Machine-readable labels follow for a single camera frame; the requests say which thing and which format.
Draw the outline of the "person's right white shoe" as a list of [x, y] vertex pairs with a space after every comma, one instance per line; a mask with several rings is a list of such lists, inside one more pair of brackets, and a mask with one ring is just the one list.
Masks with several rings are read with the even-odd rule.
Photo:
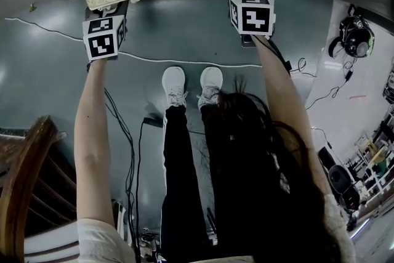
[[223, 75], [217, 67], [207, 67], [200, 76], [201, 95], [198, 96], [198, 108], [217, 105], [220, 90], [223, 84]]

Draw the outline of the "black power adapter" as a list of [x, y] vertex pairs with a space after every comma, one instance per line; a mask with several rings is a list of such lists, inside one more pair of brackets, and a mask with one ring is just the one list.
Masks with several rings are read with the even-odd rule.
[[162, 128], [163, 127], [163, 119], [162, 118], [149, 118], [144, 117], [143, 124], [147, 124], [149, 126]]

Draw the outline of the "person's white shirt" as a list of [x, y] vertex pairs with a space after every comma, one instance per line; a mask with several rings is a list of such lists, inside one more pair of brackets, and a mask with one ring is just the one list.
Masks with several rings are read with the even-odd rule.
[[[334, 195], [324, 196], [324, 224], [339, 244], [341, 262], [356, 263], [356, 254]], [[136, 263], [133, 249], [117, 230], [94, 219], [77, 221], [79, 263]]]

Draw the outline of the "white ridged panel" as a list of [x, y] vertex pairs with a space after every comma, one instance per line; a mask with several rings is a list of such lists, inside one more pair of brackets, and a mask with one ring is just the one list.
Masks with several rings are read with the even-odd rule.
[[79, 242], [77, 222], [25, 238], [24, 259], [27, 263], [77, 262]]

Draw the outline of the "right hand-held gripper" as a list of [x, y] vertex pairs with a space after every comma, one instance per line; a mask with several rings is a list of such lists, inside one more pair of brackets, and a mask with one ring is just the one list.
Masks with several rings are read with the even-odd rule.
[[275, 0], [228, 0], [230, 21], [241, 37], [242, 48], [252, 48], [252, 36], [270, 39], [274, 32]]

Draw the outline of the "white metal rack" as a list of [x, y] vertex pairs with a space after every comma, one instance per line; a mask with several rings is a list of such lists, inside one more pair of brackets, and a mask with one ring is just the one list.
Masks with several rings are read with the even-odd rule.
[[384, 195], [394, 189], [394, 107], [389, 108], [371, 137], [360, 138], [358, 157], [361, 204], [384, 200]]

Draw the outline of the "black headset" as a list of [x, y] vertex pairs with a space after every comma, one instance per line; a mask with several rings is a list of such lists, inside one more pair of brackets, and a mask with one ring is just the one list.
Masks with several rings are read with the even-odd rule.
[[334, 48], [341, 44], [345, 53], [353, 58], [365, 58], [372, 54], [375, 36], [369, 24], [359, 15], [345, 17], [339, 24], [339, 36], [333, 39], [328, 54], [334, 58]]

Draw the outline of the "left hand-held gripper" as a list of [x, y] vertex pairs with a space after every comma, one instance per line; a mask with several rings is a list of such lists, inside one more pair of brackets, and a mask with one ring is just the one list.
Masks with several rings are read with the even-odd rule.
[[111, 5], [108, 10], [86, 8], [82, 39], [90, 62], [118, 58], [121, 44], [126, 38], [128, 4], [122, 1]]

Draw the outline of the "dark wooden slatted bed frame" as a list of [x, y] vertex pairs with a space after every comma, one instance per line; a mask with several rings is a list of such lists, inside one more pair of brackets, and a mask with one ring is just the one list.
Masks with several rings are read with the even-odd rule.
[[76, 221], [76, 173], [50, 116], [0, 128], [0, 263], [26, 263], [25, 238]]

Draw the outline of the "person's right forearm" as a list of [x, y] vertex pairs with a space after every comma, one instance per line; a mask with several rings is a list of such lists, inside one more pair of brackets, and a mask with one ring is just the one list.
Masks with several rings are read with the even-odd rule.
[[312, 130], [307, 111], [297, 89], [274, 49], [263, 36], [253, 36], [263, 69], [268, 107], [274, 121], [291, 127], [304, 142], [307, 157], [302, 158], [301, 145], [296, 135], [279, 127], [278, 131], [284, 139], [285, 146], [294, 155], [302, 168], [308, 167], [312, 179], [323, 195], [332, 193], [323, 167], [315, 152]]

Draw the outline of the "person's white shoe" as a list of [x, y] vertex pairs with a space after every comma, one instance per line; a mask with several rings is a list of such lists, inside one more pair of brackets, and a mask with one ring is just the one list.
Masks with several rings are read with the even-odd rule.
[[168, 107], [186, 107], [185, 73], [180, 67], [167, 68], [162, 76], [162, 86]]
[[198, 108], [217, 105], [220, 90], [223, 84], [223, 75], [217, 67], [207, 67], [200, 76], [201, 95], [198, 96]]

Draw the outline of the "black swivel chair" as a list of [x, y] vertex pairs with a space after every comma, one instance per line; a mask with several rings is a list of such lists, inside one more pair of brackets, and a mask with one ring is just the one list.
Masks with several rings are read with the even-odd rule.
[[359, 210], [360, 194], [354, 186], [347, 170], [335, 163], [326, 147], [319, 150], [318, 157], [326, 170], [328, 182], [336, 202], [347, 212]]

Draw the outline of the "person's left forearm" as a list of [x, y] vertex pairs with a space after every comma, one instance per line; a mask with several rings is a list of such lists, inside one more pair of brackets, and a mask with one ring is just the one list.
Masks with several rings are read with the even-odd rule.
[[105, 59], [91, 63], [74, 122], [78, 219], [115, 225], [110, 192], [110, 144], [105, 106]]

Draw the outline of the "person's black trousers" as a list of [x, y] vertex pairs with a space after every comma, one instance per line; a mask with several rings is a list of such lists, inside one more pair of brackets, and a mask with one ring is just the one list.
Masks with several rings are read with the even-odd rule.
[[186, 109], [166, 110], [161, 251], [168, 263], [234, 257], [253, 263], [307, 261], [304, 178], [263, 103], [242, 98], [202, 108], [214, 192], [217, 245], [211, 245], [199, 194]]

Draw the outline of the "person's left white shoe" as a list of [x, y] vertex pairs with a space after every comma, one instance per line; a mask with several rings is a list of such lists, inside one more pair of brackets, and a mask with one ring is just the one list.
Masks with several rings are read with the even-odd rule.
[[186, 107], [185, 73], [180, 67], [167, 68], [162, 76], [162, 86], [168, 107]]

